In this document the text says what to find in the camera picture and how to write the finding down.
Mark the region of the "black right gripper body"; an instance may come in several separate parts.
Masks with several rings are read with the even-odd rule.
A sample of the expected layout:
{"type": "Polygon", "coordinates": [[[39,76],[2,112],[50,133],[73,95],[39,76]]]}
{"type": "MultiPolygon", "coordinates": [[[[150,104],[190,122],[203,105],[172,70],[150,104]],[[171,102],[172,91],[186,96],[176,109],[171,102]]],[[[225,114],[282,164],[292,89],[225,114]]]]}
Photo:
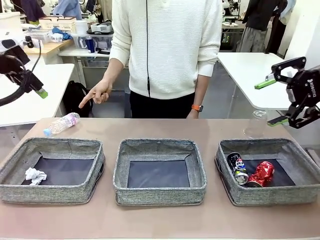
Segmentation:
{"type": "Polygon", "coordinates": [[[288,99],[295,105],[316,105],[320,102],[320,71],[302,70],[286,87],[288,99]]]}

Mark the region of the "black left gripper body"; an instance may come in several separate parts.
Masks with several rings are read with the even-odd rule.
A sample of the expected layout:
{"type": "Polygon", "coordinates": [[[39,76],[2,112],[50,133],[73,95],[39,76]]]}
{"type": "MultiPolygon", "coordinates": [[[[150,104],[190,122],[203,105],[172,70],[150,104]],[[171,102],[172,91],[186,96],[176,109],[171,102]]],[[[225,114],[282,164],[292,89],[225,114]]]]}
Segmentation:
{"type": "Polygon", "coordinates": [[[25,64],[30,61],[27,54],[19,45],[7,50],[7,55],[14,57],[7,60],[10,72],[12,71],[18,73],[22,71],[25,67],[25,64]]]}

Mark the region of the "person's right hand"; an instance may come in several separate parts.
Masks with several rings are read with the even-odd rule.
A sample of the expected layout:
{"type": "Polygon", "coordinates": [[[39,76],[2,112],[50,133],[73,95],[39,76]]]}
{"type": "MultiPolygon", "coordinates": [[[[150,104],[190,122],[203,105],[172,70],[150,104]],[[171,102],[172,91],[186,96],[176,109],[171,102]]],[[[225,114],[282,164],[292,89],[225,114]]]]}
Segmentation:
{"type": "Polygon", "coordinates": [[[93,100],[95,104],[102,104],[106,102],[109,98],[112,88],[113,83],[111,81],[102,79],[88,92],[78,107],[82,109],[89,100],[93,100]]]}

